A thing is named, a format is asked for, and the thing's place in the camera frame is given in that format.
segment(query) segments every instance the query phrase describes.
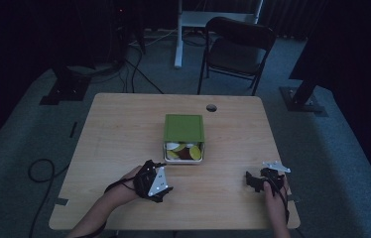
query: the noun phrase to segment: gray carpet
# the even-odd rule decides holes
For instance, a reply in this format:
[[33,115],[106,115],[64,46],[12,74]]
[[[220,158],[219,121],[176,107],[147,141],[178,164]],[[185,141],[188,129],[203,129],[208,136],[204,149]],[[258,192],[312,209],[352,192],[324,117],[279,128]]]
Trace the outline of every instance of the gray carpet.
[[[202,43],[200,38],[187,39]],[[292,236],[371,237],[371,167],[332,94],[323,88],[314,92],[328,117],[290,112],[280,94],[280,86],[300,85],[288,77],[304,45],[304,42],[278,39],[256,93],[264,102],[282,161],[292,169],[290,185],[300,200],[297,209],[302,225],[299,231],[292,231]],[[196,94],[203,48],[185,45],[183,67],[175,69],[175,47],[174,39],[147,45],[139,69],[167,94]],[[136,64],[138,52],[130,49],[127,59]],[[73,69],[93,72],[78,66]],[[0,130],[0,237],[29,237],[49,185],[29,179],[30,164],[38,159],[50,159],[56,173],[67,166],[93,96],[98,92],[125,92],[127,82],[127,92],[131,93],[133,72],[127,65],[114,74],[95,76],[83,101],[63,101],[57,106],[39,105],[56,80],[51,70],[32,83]],[[248,81],[213,74],[203,82],[201,94],[249,95],[248,85]],[[159,93],[138,71],[134,91]],[[32,175],[46,179],[50,172],[50,165],[40,163],[33,167]],[[54,179],[33,237],[63,237],[67,233],[51,230],[48,225],[64,175]],[[112,234],[106,231],[102,237]],[[120,237],[172,237],[172,234],[121,231]],[[180,231],[177,237],[272,237],[272,233],[269,230]]]

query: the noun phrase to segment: green box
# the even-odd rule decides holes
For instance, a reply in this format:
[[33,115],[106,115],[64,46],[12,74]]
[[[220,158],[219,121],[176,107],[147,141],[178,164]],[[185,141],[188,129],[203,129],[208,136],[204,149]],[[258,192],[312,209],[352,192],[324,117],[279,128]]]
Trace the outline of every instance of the green box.
[[204,154],[203,117],[201,115],[167,114],[163,148],[167,163],[201,163]]

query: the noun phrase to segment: hole in table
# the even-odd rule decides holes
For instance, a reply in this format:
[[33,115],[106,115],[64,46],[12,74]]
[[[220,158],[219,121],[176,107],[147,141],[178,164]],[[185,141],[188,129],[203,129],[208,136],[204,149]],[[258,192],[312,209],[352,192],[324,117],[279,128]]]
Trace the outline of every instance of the hole in table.
[[208,104],[206,106],[206,110],[209,112],[215,112],[217,110],[217,107],[214,104]]

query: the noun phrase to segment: wooden table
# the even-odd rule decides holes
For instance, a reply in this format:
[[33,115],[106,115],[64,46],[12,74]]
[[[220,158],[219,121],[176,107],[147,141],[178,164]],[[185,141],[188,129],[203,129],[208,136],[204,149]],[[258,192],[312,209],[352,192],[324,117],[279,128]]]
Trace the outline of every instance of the wooden table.
[[[206,110],[214,104],[217,111]],[[270,227],[264,193],[245,184],[262,162],[279,161],[258,97],[99,93],[90,108],[50,226],[71,229],[105,188],[147,160],[162,163],[166,114],[203,117],[205,153],[200,165],[168,165],[164,202],[136,199],[117,208],[107,229],[187,230]],[[300,219],[289,203],[289,228]]]

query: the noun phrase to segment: metal stand base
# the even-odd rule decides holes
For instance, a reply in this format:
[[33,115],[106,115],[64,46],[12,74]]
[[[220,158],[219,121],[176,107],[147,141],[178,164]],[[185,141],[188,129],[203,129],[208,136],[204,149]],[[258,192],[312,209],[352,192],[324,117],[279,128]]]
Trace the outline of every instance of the metal stand base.
[[318,105],[314,95],[312,95],[305,104],[295,103],[293,97],[297,91],[296,87],[279,87],[282,97],[289,111],[313,112],[315,116],[328,117],[323,106]]
[[40,105],[59,105],[60,101],[82,101],[91,78],[77,75],[73,77],[76,84],[70,90],[61,91],[59,81],[56,81],[49,95],[43,97]]

